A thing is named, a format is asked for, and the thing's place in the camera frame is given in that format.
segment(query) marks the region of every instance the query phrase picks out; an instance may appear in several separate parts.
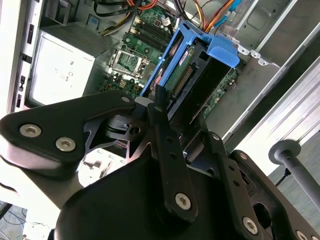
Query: cable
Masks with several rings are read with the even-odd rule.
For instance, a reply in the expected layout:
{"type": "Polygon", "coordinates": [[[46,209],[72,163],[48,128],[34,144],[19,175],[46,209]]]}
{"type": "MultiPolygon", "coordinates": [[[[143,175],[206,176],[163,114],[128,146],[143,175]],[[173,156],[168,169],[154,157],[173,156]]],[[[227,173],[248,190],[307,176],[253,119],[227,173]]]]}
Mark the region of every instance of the cable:
{"type": "MultiPolygon", "coordinates": [[[[145,6],[139,6],[138,9],[139,9],[139,10],[148,10],[148,9],[151,9],[151,8],[153,8],[153,7],[157,4],[157,1],[158,1],[158,0],[152,0],[151,3],[149,3],[149,4],[145,5],[145,6]]],[[[128,4],[129,4],[130,6],[132,6],[132,7],[135,5],[132,0],[127,0],[127,2],[128,2],[128,4]]]]}
{"type": "Polygon", "coordinates": [[[195,7],[199,13],[199,17],[200,17],[200,25],[199,25],[199,28],[200,29],[203,29],[204,27],[204,15],[203,15],[203,12],[202,12],[202,9],[200,8],[199,4],[198,4],[198,0],[194,0],[194,4],[195,4],[195,7]]]}
{"type": "Polygon", "coordinates": [[[6,218],[3,216],[3,220],[7,223],[7,224],[10,224],[10,225],[15,225],[15,226],[17,226],[17,225],[24,225],[25,223],[24,222],[21,222],[18,218],[17,218],[17,220],[20,222],[20,223],[12,223],[12,222],[9,222],[8,220],[6,220],[6,218]]]}
{"type": "Polygon", "coordinates": [[[5,233],[4,233],[2,230],[0,230],[0,233],[1,233],[7,240],[10,240],[10,238],[9,238],[7,235],[5,235],[5,233]]]}
{"type": "Polygon", "coordinates": [[[13,215],[13,216],[15,216],[17,219],[20,219],[20,220],[22,220],[22,221],[24,221],[24,224],[25,223],[27,223],[27,224],[31,224],[31,225],[42,225],[42,226],[48,226],[48,225],[46,225],[46,224],[43,224],[43,223],[40,223],[40,222],[32,222],[32,221],[26,221],[26,220],[24,220],[24,219],[22,219],[21,217],[19,217],[19,216],[17,216],[16,214],[14,214],[12,211],[8,211],[11,215],[13,215]]]}
{"type": "MultiPolygon", "coordinates": [[[[206,1],[206,2],[202,5],[201,9],[203,9],[205,5],[207,5],[208,3],[212,2],[212,1],[213,1],[213,0],[208,0],[208,1],[206,1]]],[[[192,16],[192,18],[190,19],[190,21],[192,21],[192,19],[194,19],[197,15],[198,15],[198,12],[196,12],[196,13],[192,16]]]]}
{"type": "Polygon", "coordinates": [[[284,170],[284,175],[282,176],[282,178],[280,178],[280,180],[275,184],[276,187],[278,187],[288,176],[291,175],[291,172],[289,171],[288,168],[286,168],[284,170]]]}
{"type": "Polygon", "coordinates": [[[173,17],[176,15],[173,11],[170,10],[170,8],[164,4],[161,1],[157,1],[156,4],[161,5],[169,14],[171,14],[173,17]]]}
{"type": "Polygon", "coordinates": [[[112,12],[107,12],[107,13],[99,13],[99,12],[97,12],[98,5],[99,5],[99,0],[94,0],[93,10],[97,16],[103,17],[103,18],[112,17],[112,16],[116,16],[116,15],[120,15],[120,14],[127,14],[127,13],[137,11],[137,9],[135,7],[128,7],[127,9],[123,9],[123,10],[112,11],[112,12]]]}
{"type": "Polygon", "coordinates": [[[221,14],[233,3],[234,0],[227,1],[222,7],[220,7],[213,15],[212,20],[205,27],[205,32],[208,33],[215,22],[219,19],[221,14]]]}
{"type": "Polygon", "coordinates": [[[115,5],[126,5],[126,1],[115,1],[115,2],[99,2],[99,5],[102,6],[115,6],[115,5]]]}

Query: metal rod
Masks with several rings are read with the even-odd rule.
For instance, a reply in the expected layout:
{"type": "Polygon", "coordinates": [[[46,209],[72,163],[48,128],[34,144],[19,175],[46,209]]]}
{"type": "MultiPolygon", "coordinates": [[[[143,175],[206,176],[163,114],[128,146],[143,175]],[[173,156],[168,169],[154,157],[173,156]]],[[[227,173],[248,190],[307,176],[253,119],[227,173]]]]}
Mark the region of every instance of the metal rod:
{"type": "Polygon", "coordinates": [[[6,213],[9,211],[9,209],[12,207],[12,204],[4,202],[2,206],[0,207],[0,219],[6,215],[6,213]]]}
{"type": "Polygon", "coordinates": [[[320,210],[320,186],[311,176],[305,166],[290,150],[285,150],[279,155],[280,160],[290,170],[295,180],[300,184],[305,193],[320,210]]]}

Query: metal plate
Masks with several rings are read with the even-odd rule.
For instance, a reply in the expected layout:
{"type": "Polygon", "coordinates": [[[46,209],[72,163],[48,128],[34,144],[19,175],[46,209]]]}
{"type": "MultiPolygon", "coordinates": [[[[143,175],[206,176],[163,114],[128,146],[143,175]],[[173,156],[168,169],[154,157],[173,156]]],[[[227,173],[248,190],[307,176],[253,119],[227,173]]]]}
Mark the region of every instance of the metal plate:
{"type": "Polygon", "coordinates": [[[269,111],[237,149],[245,151],[269,175],[278,165],[268,158],[281,140],[303,145],[320,130],[320,57],[269,111]]]}

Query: screw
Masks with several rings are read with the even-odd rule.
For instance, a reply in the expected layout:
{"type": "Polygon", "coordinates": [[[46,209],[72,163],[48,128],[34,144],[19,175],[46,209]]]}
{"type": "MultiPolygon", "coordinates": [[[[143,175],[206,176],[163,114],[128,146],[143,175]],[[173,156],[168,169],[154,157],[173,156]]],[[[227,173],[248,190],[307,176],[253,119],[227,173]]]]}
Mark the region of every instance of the screw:
{"type": "Polygon", "coordinates": [[[175,202],[183,210],[189,210],[191,208],[190,199],[184,193],[177,193],[175,195],[175,202]]]}
{"type": "Polygon", "coordinates": [[[239,155],[242,159],[247,160],[247,156],[244,153],[240,152],[239,155]]]}
{"type": "Polygon", "coordinates": [[[249,217],[245,216],[242,219],[243,225],[245,228],[252,233],[253,235],[258,234],[258,228],[254,221],[252,221],[249,217]]]}
{"type": "Polygon", "coordinates": [[[126,96],[121,97],[121,99],[122,99],[123,101],[125,101],[126,103],[130,103],[130,99],[127,98],[126,96]]]}
{"type": "Polygon", "coordinates": [[[215,134],[215,133],[212,133],[212,137],[213,137],[215,140],[220,140],[220,137],[219,137],[217,134],[215,134]]]}
{"type": "Polygon", "coordinates": [[[160,113],[162,113],[162,109],[161,109],[160,107],[155,106],[154,109],[157,110],[157,111],[159,111],[160,113]]]}
{"type": "Polygon", "coordinates": [[[299,230],[295,231],[300,240],[308,240],[308,238],[299,230]]]}
{"type": "Polygon", "coordinates": [[[60,137],[55,141],[55,146],[62,152],[71,152],[76,148],[76,143],[69,137],[60,137]]]}
{"type": "Polygon", "coordinates": [[[20,133],[27,138],[38,137],[41,132],[41,128],[34,124],[25,124],[20,127],[20,133]]]}

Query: electronic component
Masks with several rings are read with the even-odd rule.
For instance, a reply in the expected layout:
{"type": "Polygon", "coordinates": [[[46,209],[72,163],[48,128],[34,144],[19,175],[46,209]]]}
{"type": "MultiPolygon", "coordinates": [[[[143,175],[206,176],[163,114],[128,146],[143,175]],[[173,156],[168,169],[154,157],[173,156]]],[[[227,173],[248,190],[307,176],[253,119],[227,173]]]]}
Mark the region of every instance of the electronic component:
{"type": "Polygon", "coordinates": [[[113,55],[111,69],[117,73],[141,79],[148,64],[149,60],[145,55],[129,49],[126,44],[120,44],[113,55]]]}
{"type": "Polygon", "coordinates": [[[101,92],[121,89],[131,96],[140,94],[171,39],[170,33],[161,28],[163,13],[153,7],[134,18],[128,33],[122,36],[124,43],[115,49],[101,92]]]}
{"type": "Polygon", "coordinates": [[[246,63],[241,60],[240,63],[232,68],[228,74],[222,79],[216,89],[213,91],[212,95],[209,97],[208,101],[205,103],[205,106],[202,110],[203,117],[206,118],[212,109],[216,106],[216,104],[220,101],[222,96],[228,91],[231,86],[235,88],[237,85],[235,83],[235,79],[238,77],[240,71],[245,67],[246,63]]]}
{"type": "Polygon", "coordinates": [[[100,59],[112,55],[111,45],[110,38],[80,22],[44,27],[38,34],[29,101],[48,105],[96,93],[105,74],[100,59]]]}
{"type": "Polygon", "coordinates": [[[156,20],[156,21],[154,22],[154,25],[155,25],[156,27],[160,28],[161,22],[160,22],[159,20],[156,20]]]}
{"type": "Polygon", "coordinates": [[[164,86],[170,126],[183,133],[240,60],[230,40],[203,34],[189,22],[180,23],[171,43],[141,95],[154,99],[154,86],[164,86]]]}

